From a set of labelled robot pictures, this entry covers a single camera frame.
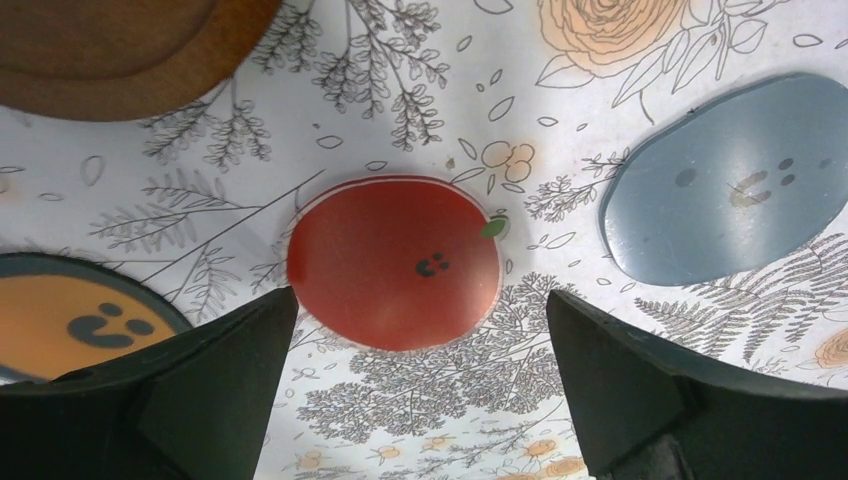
blue coaster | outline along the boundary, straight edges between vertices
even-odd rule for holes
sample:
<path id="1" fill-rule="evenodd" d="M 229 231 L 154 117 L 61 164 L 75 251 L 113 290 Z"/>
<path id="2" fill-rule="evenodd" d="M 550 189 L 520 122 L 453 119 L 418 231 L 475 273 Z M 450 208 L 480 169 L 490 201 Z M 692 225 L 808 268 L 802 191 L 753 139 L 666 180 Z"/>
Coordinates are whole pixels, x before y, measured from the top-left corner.
<path id="1" fill-rule="evenodd" d="M 793 74 L 725 95 L 639 146 L 601 205 L 618 266 L 691 285 L 760 268 L 848 201 L 848 89 Z"/>

wooden tray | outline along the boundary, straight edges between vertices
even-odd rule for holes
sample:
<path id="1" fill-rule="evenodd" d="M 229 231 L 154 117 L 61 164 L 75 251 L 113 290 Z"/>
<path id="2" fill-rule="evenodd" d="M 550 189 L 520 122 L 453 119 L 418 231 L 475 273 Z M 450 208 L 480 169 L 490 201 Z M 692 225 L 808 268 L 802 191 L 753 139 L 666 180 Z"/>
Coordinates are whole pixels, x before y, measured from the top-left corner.
<path id="1" fill-rule="evenodd" d="M 134 120 L 232 74 L 281 0 L 2 0 L 0 104 L 73 120 Z"/>

table surface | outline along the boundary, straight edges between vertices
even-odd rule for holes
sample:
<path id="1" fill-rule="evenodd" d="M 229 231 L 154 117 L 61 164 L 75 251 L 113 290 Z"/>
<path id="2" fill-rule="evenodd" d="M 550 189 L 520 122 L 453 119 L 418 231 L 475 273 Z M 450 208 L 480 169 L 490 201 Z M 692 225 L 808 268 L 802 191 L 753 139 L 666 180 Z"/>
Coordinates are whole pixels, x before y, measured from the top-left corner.
<path id="1" fill-rule="evenodd" d="M 199 325 L 285 283 L 287 222 L 341 181 L 430 175 L 506 209 L 498 305 L 452 347 L 363 351 L 301 314 L 257 479 L 587 478 L 544 322 L 553 288 L 723 361 L 848 388 L 844 213 L 755 273 L 766 291 L 639 284 L 598 226 L 629 151 L 690 109 L 790 71 L 848 84 L 848 3 L 619 3 L 287 2 L 233 77 L 175 112 L 0 108 L 0 246 L 97 261 Z M 822 266 L 799 280 L 810 252 Z M 716 303 L 727 290 L 755 308 Z M 730 315 L 744 326 L 707 333 Z"/>

orange coaster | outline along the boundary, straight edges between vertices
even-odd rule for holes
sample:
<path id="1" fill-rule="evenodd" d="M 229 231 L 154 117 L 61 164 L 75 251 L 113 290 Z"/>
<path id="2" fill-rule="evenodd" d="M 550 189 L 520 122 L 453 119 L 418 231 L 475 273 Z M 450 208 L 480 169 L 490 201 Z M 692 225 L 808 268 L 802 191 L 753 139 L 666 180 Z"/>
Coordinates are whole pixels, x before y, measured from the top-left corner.
<path id="1" fill-rule="evenodd" d="M 0 255 L 0 365 L 10 376 L 53 380 L 190 329 L 161 296 L 109 269 Z"/>

red apple coaster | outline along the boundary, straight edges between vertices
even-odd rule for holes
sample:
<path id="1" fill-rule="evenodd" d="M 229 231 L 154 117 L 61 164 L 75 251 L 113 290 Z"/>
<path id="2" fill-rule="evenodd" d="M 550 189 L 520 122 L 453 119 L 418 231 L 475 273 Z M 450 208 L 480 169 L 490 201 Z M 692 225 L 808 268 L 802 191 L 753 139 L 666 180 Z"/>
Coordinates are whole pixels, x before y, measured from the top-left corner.
<path id="1" fill-rule="evenodd" d="M 448 343 L 493 308 L 501 284 L 488 216 L 439 180 L 339 185 L 305 209 L 287 258 L 301 305 L 353 342 L 404 351 Z"/>

